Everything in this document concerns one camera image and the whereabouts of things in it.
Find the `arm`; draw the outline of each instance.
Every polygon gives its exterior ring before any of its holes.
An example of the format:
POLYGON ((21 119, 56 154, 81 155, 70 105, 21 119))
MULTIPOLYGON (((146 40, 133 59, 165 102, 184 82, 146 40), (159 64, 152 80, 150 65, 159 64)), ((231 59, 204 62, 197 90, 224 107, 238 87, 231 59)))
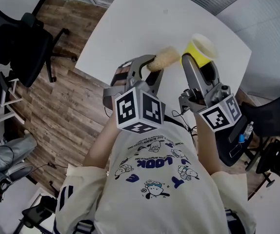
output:
POLYGON ((212 175, 221 171, 215 133, 209 128, 200 115, 194 115, 198 130, 199 161, 209 175, 212 175))
POLYGON ((95 143, 92 145, 88 154, 86 155, 85 160, 82 164, 83 166, 105 168, 109 156, 112 152, 115 140, 121 131, 116 127, 115 117, 116 116, 114 110, 107 124, 96 139, 95 143))
POLYGON ((106 183, 106 170, 98 167, 68 165, 66 179, 60 189, 54 221, 55 234, 73 234, 88 217, 106 183))

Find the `black strap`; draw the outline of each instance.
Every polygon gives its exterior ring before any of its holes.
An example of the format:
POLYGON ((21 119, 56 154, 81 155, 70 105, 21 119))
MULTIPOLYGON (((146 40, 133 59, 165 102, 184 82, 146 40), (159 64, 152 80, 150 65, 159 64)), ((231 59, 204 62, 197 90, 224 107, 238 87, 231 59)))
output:
POLYGON ((186 130, 186 127, 182 123, 180 123, 179 121, 176 121, 175 119, 173 119, 173 118, 171 118, 171 117, 169 117, 167 115, 164 115, 164 121, 168 121, 168 122, 174 123, 177 126, 183 127, 186 130))
POLYGON ((95 230, 93 221, 82 220, 79 221, 73 234, 91 234, 95 230))

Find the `t-shirt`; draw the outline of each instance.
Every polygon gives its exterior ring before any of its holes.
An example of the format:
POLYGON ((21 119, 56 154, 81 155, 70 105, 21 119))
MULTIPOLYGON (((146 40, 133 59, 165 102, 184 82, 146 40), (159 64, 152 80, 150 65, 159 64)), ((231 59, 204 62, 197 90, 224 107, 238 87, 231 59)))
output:
POLYGON ((97 167, 69 166, 54 232, 90 233, 92 225, 102 234, 250 234, 256 223, 246 176, 210 176, 189 134, 165 122, 141 135, 121 132, 108 177, 97 167))

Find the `black office chair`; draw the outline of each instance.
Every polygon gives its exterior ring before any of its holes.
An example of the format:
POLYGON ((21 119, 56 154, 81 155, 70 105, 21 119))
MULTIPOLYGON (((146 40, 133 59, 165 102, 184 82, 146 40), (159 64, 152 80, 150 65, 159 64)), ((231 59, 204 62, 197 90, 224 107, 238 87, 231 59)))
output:
POLYGON ((55 213, 57 203, 57 200, 50 196, 42 196, 38 205, 22 211, 23 219, 20 221, 27 228, 35 227, 42 233, 50 233, 40 224, 55 213))
POLYGON ((10 63, 11 69, 25 87, 30 87, 44 63, 46 63, 49 81, 55 82, 51 74, 52 56, 71 58, 77 61, 76 55, 71 56, 53 53, 62 34, 69 34, 63 28, 53 36, 43 29, 43 23, 30 13, 25 13, 21 20, 14 20, 0 10, 0 63, 10 63))
MULTIPOLYGON (((264 150, 260 157, 256 173, 263 174, 269 170, 280 177, 280 141, 277 139, 274 142, 269 143, 264 150)), ((274 180, 270 181, 267 184, 267 187, 271 186, 273 182, 274 180)))
POLYGON ((270 137, 280 136, 280 98, 260 107, 243 102, 241 111, 248 121, 254 122, 254 133, 260 138, 258 148, 245 151, 245 154, 251 160, 249 163, 245 163, 247 164, 246 171, 249 171, 257 159, 263 155, 264 147, 270 137))

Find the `floor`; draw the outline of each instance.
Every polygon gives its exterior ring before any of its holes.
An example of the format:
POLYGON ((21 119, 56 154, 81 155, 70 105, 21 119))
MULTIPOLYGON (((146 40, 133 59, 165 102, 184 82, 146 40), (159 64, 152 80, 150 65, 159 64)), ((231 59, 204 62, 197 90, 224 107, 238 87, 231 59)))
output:
MULTIPOLYGON (((63 27, 68 28, 70 35, 60 39, 55 51, 79 56, 104 13, 103 8, 79 1, 46 0, 37 18, 53 35, 63 27)), ((68 163, 80 166, 108 119, 102 105, 102 91, 107 85, 77 70, 75 63, 65 58, 52 58, 52 70, 57 77, 55 83, 49 83, 44 66, 29 89, 18 85, 17 93, 23 101, 15 103, 14 108, 26 122, 21 126, 12 119, 8 126, 15 125, 21 135, 26 128, 36 138, 38 146, 26 159, 35 167, 48 162, 64 167, 68 163)), ((238 97, 247 99, 241 94, 238 97)), ((234 174, 244 173, 246 160, 243 155, 233 167, 223 165, 223 168, 234 174)), ((249 194, 263 181, 254 170, 247 173, 249 194)), ((62 167, 54 170, 43 166, 31 177, 49 189, 49 181, 60 188, 65 173, 66 169, 62 167)))

